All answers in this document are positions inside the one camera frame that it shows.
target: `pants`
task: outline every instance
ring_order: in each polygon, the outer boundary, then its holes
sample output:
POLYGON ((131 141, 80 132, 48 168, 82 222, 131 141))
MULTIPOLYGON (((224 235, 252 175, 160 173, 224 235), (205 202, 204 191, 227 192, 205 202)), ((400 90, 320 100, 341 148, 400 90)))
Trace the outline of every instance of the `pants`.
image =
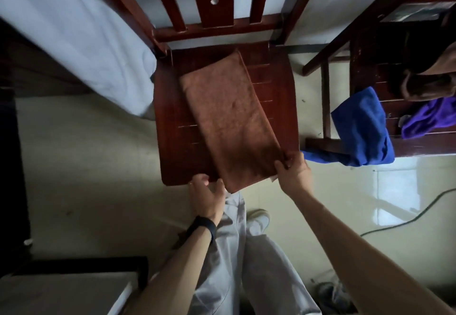
POLYGON ((244 199, 229 195, 189 315, 239 314, 241 281, 256 315, 321 314, 282 249, 246 225, 244 199))

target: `sneaker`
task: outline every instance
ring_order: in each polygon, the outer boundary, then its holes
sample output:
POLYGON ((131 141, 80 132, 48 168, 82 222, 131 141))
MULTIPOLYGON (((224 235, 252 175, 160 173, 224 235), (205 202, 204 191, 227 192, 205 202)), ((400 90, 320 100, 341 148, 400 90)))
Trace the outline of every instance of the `sneaker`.
POLYGON ((262 235, 271 221, 265 209, 256 209, 247 213, 247 232, 252 236, 262 235))

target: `blue towel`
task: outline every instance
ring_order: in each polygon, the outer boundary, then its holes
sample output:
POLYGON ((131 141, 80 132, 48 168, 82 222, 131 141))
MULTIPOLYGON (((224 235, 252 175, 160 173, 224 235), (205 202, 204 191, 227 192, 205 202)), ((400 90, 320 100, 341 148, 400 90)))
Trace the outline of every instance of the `blue towel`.
POLYGON ((306 149, 303 153, 307 160, 340 162, 355 167, 394 161, 385 111, 372 87, 346 99, 331 112, 331 116, 346 154, 306 149))

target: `hand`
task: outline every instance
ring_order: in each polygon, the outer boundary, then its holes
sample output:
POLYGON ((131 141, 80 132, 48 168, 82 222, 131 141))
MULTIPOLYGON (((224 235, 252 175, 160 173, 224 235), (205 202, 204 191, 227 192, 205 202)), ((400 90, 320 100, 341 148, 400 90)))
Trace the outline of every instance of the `hand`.
POLYGON ((304 154, 289 152, 286 156, 288 169, 285 169, 282 162, 278 160, 274 162, 283 192, 293 200, 301 194, 313 196, 312 170, 307 165, 304 154))
POLYGON ((208 175, 195 174, 193 176, 188 184, 190 206, 195 216, 208 218, 214 222, 215 226, 218 226, 225 207, 225 184, 222 179, 217 180, 214 193, 208 188, 208 185, 208 175))

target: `person's left hand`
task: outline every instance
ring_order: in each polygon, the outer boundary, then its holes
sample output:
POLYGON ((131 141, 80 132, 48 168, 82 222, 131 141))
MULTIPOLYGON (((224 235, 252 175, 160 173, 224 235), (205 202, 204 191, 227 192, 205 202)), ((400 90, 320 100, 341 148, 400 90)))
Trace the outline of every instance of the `person's left hand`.
POLYGON ((190 193, 190 206, 195 216, 199 215, 212 220, 215 226, 223 215, 225 207, 225 184, 222 179, 217 180, 215 193, 209 188, 209 176, 207 174, 195 174, 188 183, 190 193))

